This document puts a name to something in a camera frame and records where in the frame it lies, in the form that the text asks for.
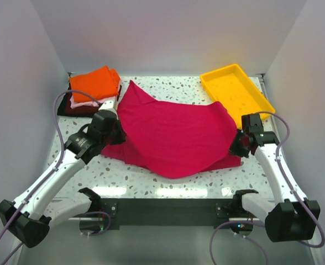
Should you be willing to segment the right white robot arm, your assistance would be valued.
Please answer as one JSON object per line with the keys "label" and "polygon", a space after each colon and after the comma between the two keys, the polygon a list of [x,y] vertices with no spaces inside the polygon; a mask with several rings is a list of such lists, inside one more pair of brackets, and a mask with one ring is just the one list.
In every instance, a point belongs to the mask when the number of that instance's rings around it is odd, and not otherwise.
{"label": "right white robot arm", "polygon": [[273,131],[265,131],[260,113],[241,117],[242,127],[230,147],[233,155],[247,158],[253,155],[261,165],[274,202],[264,199],[259,192],[238,190],[228,210],[236,216],[247,213],[258,218],[272,242],[305,241],[313,238],[321,208],[317,201],[309,200],[294,180]]}

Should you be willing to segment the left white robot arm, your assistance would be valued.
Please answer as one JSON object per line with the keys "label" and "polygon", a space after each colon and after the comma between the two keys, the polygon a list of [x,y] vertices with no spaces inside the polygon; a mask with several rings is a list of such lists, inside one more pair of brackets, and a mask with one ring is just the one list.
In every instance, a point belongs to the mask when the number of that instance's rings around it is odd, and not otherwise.
{"label": "left white robot arm", "polygon": [[117,111],[99,109],[89,124],[63,142],[64,149],[30,188],[12,201],[0,202],[4,228],[29,248],[40,244],[50,230],[52,217],[44,213],[53,197],[106,146],[123,142]]}

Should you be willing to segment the magenta t shirt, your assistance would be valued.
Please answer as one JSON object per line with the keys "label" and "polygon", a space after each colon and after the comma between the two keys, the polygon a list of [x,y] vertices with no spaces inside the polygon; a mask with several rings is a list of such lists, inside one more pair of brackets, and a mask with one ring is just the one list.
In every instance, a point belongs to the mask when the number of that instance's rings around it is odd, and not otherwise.
{"label": "magenta t shirt", "polygon": [[117,110],[126,141],[101,155],[169,179],[239,167],[229,149],[237,126],[220,102],[193,105],[156,100],[133,81]]}

